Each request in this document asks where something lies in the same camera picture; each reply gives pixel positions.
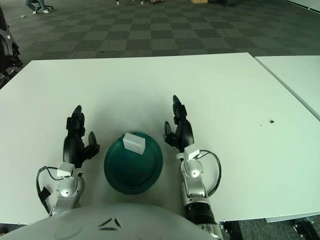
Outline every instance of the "person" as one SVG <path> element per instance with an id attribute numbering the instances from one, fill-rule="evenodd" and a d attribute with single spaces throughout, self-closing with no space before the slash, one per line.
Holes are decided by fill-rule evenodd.
<path id="1" fill-rule="evenodd" d="M 34 0 L 24 0 L 24 4 L 33 11 L 32 14 L 37 14 L 36 7 L 32 4 L 33 2 Z M 45 0 L 38 0 L 38 3 L 45 14 L 51 13 L 51 11 L 45 6 Z"/>

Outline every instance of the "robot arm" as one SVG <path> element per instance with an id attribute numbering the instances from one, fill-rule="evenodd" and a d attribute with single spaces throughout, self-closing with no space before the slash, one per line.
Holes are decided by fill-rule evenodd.
<path id="1" fill-rule="evenodd" d="M 183 177 L 181 196 L 186 218 L 214 238 L 222 240 L 221 230 L 215 221 L 203 184 L 203 166 L 199 161 L 201 153 L 194 144 L 191 124 L 186 119 L 186 108 L 175 95 L 173 96 L 173 113 L 174 124 L 177 125 L 176 132 L 171 132 L 171 127 L 166 121 L 164 141 L 180 151 L 176 158 L 181 160 Z"/>
<path id="2" fill-rule="evenodd" d="M 85 188 L 85 181 L 82 178 L 82 164 L 85 160 L 93 158 L 98 154 L 100 145 L 97 144 L 95 134 L 89 133 L 89 145 L 85 147 L 82 137 L 85 135 L 85 116 L 82 113 L 82 108 L 78 105 L 72 113 L 71 117 L 67 118 L 66 129 L 68 134 L 64 139 L 63 144 L 63 162 L 57 169 L 57 177 L 59 179 L 59 187 L 57 191 L 56 202 L 49 212 L 49 216 L 65 212 L 79 206 L 80 197 Z M 48 211 L 46 198 L 50 195 L 46 188 L 39 192 L 38 176 L 37 190 L 40 200 Z"/>

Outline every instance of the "black cable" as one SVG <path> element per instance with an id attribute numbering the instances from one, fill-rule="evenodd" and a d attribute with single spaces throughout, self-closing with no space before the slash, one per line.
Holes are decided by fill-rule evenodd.
<path id="1" fill-rule="evenodd" d="M 47 166 L 47 167 L 46 167 L 46 170 L 48 171 L 50 177 L 51 177 L 53 180 L 55 180 L 55 181 L 60 181 L 60 180 L 64 179 L 63 177 L 62 177 L 62 178 L 54 178 L 54 177 L 51 175 L 51 172 L 49 171 L 49 169 L 57 170 L 58 168 L 53 167 L 53 166 Z"/>
<path id="2" fill-rule="evenodd" d="M 39 185 L 39 175 L 44 171 L 44 170 L 47 170 L 50 177 L 55 180 L 55 181 L 60 181 L 62 180 L 63 178 L 54 178 L 51 174 L 51 172 L 49 171 L 49 169 L 54 169 L 54 170 L 57 170 L 56 167 L 52 167 L 52 166 L 43 166 L 42 168 L 40 168 L 38 170 L 38 173 L 36 175 L 36 180 L 35 180 L 35 186 L 36 186 L 36 191 L 38 193 L 38 196 L 40 198 L 40 201 L 42 203 L 42 205 L 44 206 L 46 212 L 49 214 L 50 213 L 50 210 L 48 208 L 48 205 L 47 205 L 47 202 L 46 202 L 46 199 L 47 197 L 50 195 L 50 192 L 48 191 L 48 189 L 46 189 L 45 187 L 43 188 L 43 190 L 41 191 L 40 190 L 40 185 Z"/>
<path id="3" fill-rule="evenodd" d="M 206 154 L 204 154 L 204 155 L 202 155 L 202 156 L 200 156 L 200 157 L 196 157 L 196 159 L 201 159 L 201 158 L 203 158 L 204 156 L 206 156 L 206 155 L 208 155 L 208 154 L 211 154 L 211 155 L 215 158 L 216 163 L 218 164 L 218 168 L 219 168 L 219 176 L 218 176 L 218 179 L 217 179 L 217 181 L 216 181 L 216 184 L 215 184 L 215 186 L 213 187 L 213 189 L 208 193 L 208 196 L 210 197 L 212 194 L 215 193 L 215 191 L 218 189 L 219 184 L 220 184 L 221 173 L 222 173 L 221 163 L 220 163 L 220 160 L 219 160 L 218 156 L 217 156 L 214 152 L 208 151 L 208 150 L 200 150 L 200 153 L 201 153 L 201 152 L 205 152 Z"/>

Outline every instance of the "cardboard box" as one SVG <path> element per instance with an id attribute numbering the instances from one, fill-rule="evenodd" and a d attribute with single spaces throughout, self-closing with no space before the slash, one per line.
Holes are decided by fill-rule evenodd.
<path id="1" fill-rule="evenodd" d="M 190 0 L 193 4 L 207 4 L 208 0 Z"/>

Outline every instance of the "person's leg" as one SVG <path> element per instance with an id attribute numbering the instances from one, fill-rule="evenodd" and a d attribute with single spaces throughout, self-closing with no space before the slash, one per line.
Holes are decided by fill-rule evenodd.
<path id="1" fill-rule="evenodd" d="M 39 4 L 40 4 L 40 6 L 41 6 L 43 11 L 47 9 L 46 6 L 45 6 L 45 0 L 38 0 L 38 2 L 39 2 Z"/>
<path id="2" fill-rule="evenodd" d="M 36 7 L 35 5 L 33 5 L 32 3 L 32 0 L 24 0 L 24 4 L 30 8 L 32 11 L 35 11 L 36 10 Z"/>

